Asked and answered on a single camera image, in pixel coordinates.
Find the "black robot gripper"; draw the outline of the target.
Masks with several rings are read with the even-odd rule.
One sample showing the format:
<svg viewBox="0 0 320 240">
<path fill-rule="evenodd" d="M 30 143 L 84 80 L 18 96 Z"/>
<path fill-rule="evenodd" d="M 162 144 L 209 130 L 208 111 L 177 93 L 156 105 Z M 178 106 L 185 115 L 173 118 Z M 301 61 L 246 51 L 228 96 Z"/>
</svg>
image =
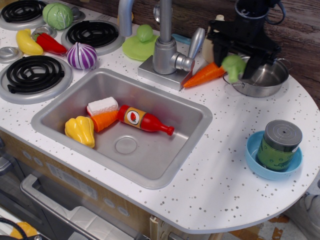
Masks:
<svg viewBox="0 0 320 240">
<path fill-rule="evenodd" d="M 243 53 L 247 62 L 242 79 L 250 79 L 268 59 L 274 59 L 281 47 L 266 35 L 264 27 L 265 23 L 281 23 L 268 18 L 276 6 L 281 6 L 279 0 L 237 0 L 233 21 L 211 20 L 208 38 L 213 43 L 215 64 L 220 67 L 231 50 Z"/>
</svg>

